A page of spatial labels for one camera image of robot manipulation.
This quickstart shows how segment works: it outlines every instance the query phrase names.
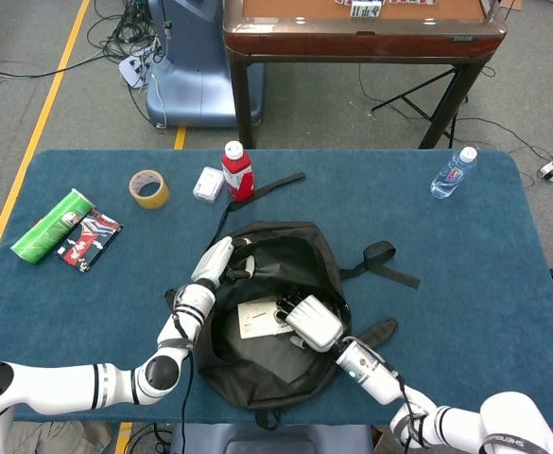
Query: plastic bottle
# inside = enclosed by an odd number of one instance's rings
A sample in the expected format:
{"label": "plastic bottle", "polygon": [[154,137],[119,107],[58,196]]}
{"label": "plastic bottle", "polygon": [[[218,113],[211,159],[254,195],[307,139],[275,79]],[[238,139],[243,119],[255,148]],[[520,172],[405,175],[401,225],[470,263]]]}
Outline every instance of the plastic bottle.
{"label": "plastic bottle", "polygon": [[228,142],[221,157],[223,175],[230,194],[236,201],[245,201],[253,195],[254,176],[251,157],[242,148],[242,144],[233,140]]}
{"label": "plastic bottle", "polygon": [[450,161],[436,175],[431,182],[431,193],[437,199],[450,196],[463,181],[467,173],[475,167],[477,151],[472,147],[465,147],[460,153],[454,153]]}

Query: power strip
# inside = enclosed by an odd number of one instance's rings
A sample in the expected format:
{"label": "power strip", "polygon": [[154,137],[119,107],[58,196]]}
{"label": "power strip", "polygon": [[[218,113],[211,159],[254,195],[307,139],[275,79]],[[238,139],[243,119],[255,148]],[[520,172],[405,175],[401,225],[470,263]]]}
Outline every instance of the power strip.
{"label": "power strip", "polygon": [[131,88],[142,88],[147,85],[147,74],[150,69],[150,54],[153,46],[133,52],[118,63],[118,70]]}

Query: bottle cap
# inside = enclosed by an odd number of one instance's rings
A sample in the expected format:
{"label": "bottle cap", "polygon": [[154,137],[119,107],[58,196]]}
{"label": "bottle cap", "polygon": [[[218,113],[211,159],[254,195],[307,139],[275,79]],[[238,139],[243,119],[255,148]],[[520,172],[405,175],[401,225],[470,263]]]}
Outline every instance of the bottle cap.
{"label": "bottle cap", "polygon": [[477,157],[477,151],[473,147],[465,147],[458,156],[464,163],[471,163]]}
{"label": "bottle cap", "polygon": [[244,151],[242,144],[237,140],[233,140],[226,144],[226,156],[234,161],[242,158]]}

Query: floor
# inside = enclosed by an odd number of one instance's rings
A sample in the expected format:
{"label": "floor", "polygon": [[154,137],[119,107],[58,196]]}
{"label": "floor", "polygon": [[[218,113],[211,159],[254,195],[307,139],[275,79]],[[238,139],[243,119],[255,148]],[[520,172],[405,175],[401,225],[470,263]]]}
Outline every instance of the floor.
{"label": "floor", "polygon": [[[80,2],[0,0],[0,71],[31,74],[55,68]],[[104,14],[118,13],[120,0],[97,0]],[[84,15],[70,62],[95,53],[85,33],[97,20],[93,6]],[[553,3],[525,0],[509,19],[509,34],[481,76],[461,117],[497,121],[533,145],[553,154]],[[95,30],[107,35],[110,27]],[[373,101],[363,96],[358,74],[372,97],[388,98],[441,71],[441,67],[402,65],[272,64],[268,67],[266,111],[257,133],[258,148],[415,148],[426,129],[392,109],[368,115]],[[14,175],[42,112],[52,78],[0,79],[0,213]],[[444,82],[413,99],[432,108]],[[404,105],[408,115],[414,113]],[[522,146],[510,133],[477,120],[458,123],[463,143],[512,151]],[[95,61],[63,75],[37,152],[49,148],[173,148],[176,129],[151,127],[134,110],[117,68]],[[189,129],[186,148],[221,148],[235,130]],[[525,175],[526,193],[553,268],[553,183],[538,180],[544,164],[527,148],[511,156]]]}

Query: red bottle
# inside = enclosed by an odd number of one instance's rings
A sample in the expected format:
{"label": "red bottle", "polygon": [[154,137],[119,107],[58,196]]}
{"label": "red bottle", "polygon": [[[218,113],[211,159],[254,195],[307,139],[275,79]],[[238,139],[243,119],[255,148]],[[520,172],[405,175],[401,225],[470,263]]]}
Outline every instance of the red bottle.
{"label": "red bottle", "polygon": [[240,142],[233,140],[226,144],[221,166],[228,190],[236,201],[245,201],[253,195],[255,178],[251,169],[251,157]]}

